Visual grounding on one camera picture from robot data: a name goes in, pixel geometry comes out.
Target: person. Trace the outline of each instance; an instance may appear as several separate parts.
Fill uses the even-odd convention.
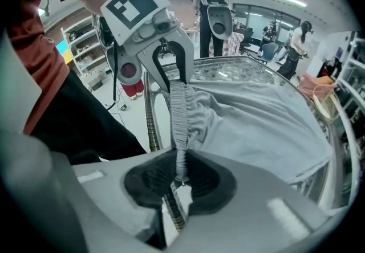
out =
[[[275,21],[271,21],[270,27],[265,26],[263,28],[263,37],[257,55],[261,56],[262,47],[270,42],[275,42],[275,40],[276,40],[276,23]]]
[[[279,47],[279,50],[278,50],[277,55],[275,57],[276,62],[280,62],[286,56],[286,54],[289,50],[292,34],[293,34],[293,31],[290,30],[287,34],[287,38],[284,42],[284,45],[282,47]]]
[[[79,0],[102,15],[107,0]],[[106,110],[44,36],[40,0],[7,0],[6,31],[23,65],[42,89],[24,134],[65,154],[72,165],[144,154],[136,137]]]
[[[278,70],[278,73],[287,80],[294,76],[300,55],[307,54],[305,41],[307,33],[311,30],[312,24],[309,21],[304,21],[300,27],[293,31],[286,61]]]
[[[240,29],[240,22],[236,20],[236,11],[235,10],[231,10],[230,11],[231,14],[232,14],[232,21],[233,21],[233,31],[234,30],[237,30],[237,29]]]
[[[208,7],[203,5],[200,0],[192,0],[194,9],[200,11],[200,58],[209,57],[209,44],[213,36],[214,56],[223,55],[223,40],[212,35],[208,20]]]

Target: red shirt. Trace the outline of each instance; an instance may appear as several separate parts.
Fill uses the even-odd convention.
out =
[[[17,22],[7,28],[20,60],[42,89],[24,128],[24,134],[32,132],[70,71],[54,41],[44,36],[38,14],[39,5],[40,0],[32,0],[23,5]]]

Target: gray fabric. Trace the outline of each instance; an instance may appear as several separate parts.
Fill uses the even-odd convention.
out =
[[[170,82],[171,102],[171,131],[174,147],[177,149],[176,179],[187,181],[186,144],[188,143],[188,115],[186,113],[185,98],[182,96],[185,84],[180,81]]]
[[[172,89],[171,97],[185,100],[181,107],[188,123],[181,150],[203,150],[264,168],[289,184],[304,181],[330,160],[332,147],[295,90],[251,82],[175,84],[181,88]],[[172,110],[175,104],[181,102],[171,100]],[[171,115],[173,122],[184,116]]]

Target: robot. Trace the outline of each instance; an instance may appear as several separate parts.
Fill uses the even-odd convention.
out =
[[[188,84],[192,42],[168,15],[167,0],[143,2],[148,11],[138,0],[109,0],[102,8],[115,38],[108,58],[115,78],[133,84],[142,64],[168,92],[169,80],[155,56],[163,38],[175,48],[180,80]],[[9,49],[3,35],[1,53]],[[120,74],[126,63],[136,65],[135,76]],[[39,237],[41,251],[40,244],[61,252],[306,252],[340,218],[324,215],[263,169],[188,150],[193,203],[185,228],[167,248],[161,206],[175,180],[176,150],[70,166],[65,155],[29,136],[0,130],[0,139],[6,197],[33,228],[33,238]]]

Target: wall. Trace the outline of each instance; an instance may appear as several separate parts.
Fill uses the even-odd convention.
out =
[[[184,24],[186,28],[193,28],[193,24],[197,19],[195,10],[192,6],[191,0],[169,0],[171,5],[168,7],[169,11],[174,11],[176,18]],[[90,16],[90,12],[82,8],[74,12],[72,15],[59,21],[55,26],[46,32],[46,37],[51,38],[56,44],[62,41],[61,27],[68,28],[77,21]]]
[[[318,46],[317,52],[314,55],[307,73],[313,77],[316,77],[319,70],[321,69],[325,60],[332,60],[338,48],[342,48],[343,53],[340,61],[343,63],[348,56],[347,46],[350,42],[351,31],[331,33],[322,39]]]
[[[193,28],[194,22],[198,18],[191,0],[169,0],[171,5],[168,6],[170,11],[175,12],[175,17],[184,24],[186,28]]]

